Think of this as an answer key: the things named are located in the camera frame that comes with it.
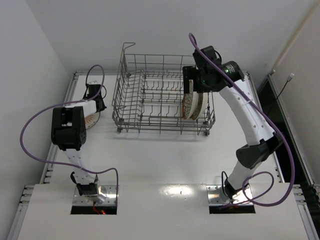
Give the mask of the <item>floral plate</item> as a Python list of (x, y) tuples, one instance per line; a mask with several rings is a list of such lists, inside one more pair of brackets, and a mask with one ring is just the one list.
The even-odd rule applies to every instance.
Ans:
[(202, 113), (205, 111), (208, 105), (208, 93), (199, 93), (197, 99), (197, 106), (191, 115), (192, 120), (197, 120), (201, 117)]
[(194, 91), (193, 80), (189, 80), (189, 93), (183, 94), (182, 99), (182, 117), (189, 119), (198, 105), (198, 93)]

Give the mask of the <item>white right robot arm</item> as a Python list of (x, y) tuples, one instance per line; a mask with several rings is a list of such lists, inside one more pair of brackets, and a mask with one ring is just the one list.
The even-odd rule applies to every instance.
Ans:
[(196, 120), (205, 107), (205, 93), (219, 93), (245, 135), (246, 145), (236, 150), (237, 163), (220, 188), (222, 199), (231, 199), (282, 140), (254, 108), (245, 75), (235, 61), (222, 63), (221, 56), (212, 46), (196, 50), (192, 56), (195, 65), (182, 68), (183, 118)]

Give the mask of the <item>orange sunburst white plate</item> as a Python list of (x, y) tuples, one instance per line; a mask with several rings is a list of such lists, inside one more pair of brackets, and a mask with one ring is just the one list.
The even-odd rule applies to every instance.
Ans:
[(90, 115), (86, 116), (84, 119), (85, 129), (88, 130), (88, 129), (92, 128), (93, 126), (95, 126), (97, 124), (97, 122), (99, 121), (100, 116), (101, 116), (100, 112), (96, 112), (94, 114), (90, 114)]

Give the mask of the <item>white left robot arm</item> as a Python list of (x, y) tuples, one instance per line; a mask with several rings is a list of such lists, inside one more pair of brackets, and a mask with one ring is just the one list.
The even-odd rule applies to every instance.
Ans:
[(101, 85), (86, 84), (81, 102), (55, 107), (52, 111), (51, 141), (63, 151), (74, 165), (70, 174), (80, 196), (101, 204), (106, 200), (106, 188), (100, 184), (96, 173), (89, 173), (90, 162), (86, 153), (86, 118), (106, 109), (100, 91)]

